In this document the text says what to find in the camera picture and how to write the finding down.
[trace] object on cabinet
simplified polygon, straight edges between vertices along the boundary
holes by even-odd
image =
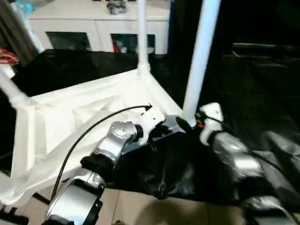
[[[84,32],[46,32],[55,49],[91,51],[90,43]]]
[[[106,7],[111,15],[123,14],[127,12],[126,2],[110,0]]]
[[[136,34],[111,34],[115,53],[138,53]],[[155,35],[148,34],[148,54],[155,52]]]

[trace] black cable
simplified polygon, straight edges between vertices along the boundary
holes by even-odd
[[[40,202],[46,205],[50,205],[50,200],[40,195],[39,193],[34,193],[32,197],[34,197],[35,199],[39,200]]]
[[[14,215],[16,211],[17,211],[17,208],[12,207],[11,210],[9,211],[9,214]]]
[[[220,120],[218,120],[218,119],[215,119],[215,118],[213,118],[213,117],[210,117],[210,116],[206,115],[206,113],[203,112],[203,111],[201,111],[200,114],[201,114],[201,119],[202,119],[202,120],[204,120],[204,119],[206,119],[206,118],[207,118],[207,119],[214,120],[214,121],[218,122],[219,124],[221,124],[223,127],[225,127],[226,130],[227,130],[229,133],[231,133],[232,135],[234,134],[233,130],[232,130],[229,126],[227,126],[224,122],[222,122],[222,121],[220,121]]]
[[[128,108],[125,108],[125,109],[121,109],[119,111],[116,111],[104,118],[102,118],[101,120],[99,120],[98,122],[94,123],[92,126],[90,126],[76,141],[75,143],[72,145],[72,147],[70,148],[69,152],[67,153],[62,165],[61,165],[61,168],[60,168],[60,172],[57,176],[57,179],[56,179],[56,182],[54,184],[54,187],[53,187],[53,191],[52,191],[52,195],[51,195],[51,201],[53,200],[53,198],[55,197],[56,195],[56,192],[57,192],[57,189],[58,189],[58,185],[60,184],[60,179],[61,179],[61,176],[62,176],[62,173],[65,169],[65,166],[67,164],[67,161],[71,155],[71,153],[73,152],[74,148],[76,147],[76,145],[83,139],[84,136],[86,136],[95,126],[97,126],[98,124],[102,123],[103,121],[107,120],[108,118],[118,114],[118,113],[121,113],[121,112],[124,112],[124,111],[127,111],[127,110],[130,110],[130,109],[136,109],[136,108],[145,108],[146,110],[150,109],[152,106],[150,105],[138,105],[138,106],[132,106],[132,107],[128,107]]]

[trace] glass cabinet door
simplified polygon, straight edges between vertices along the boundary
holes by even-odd
[[[115,53],[138,53],[136,34],[111,34]],[[148,34],[148,54],[155,53],[155,35]]]
[[[85,32],[46,32],[54,49],[91,51]]]

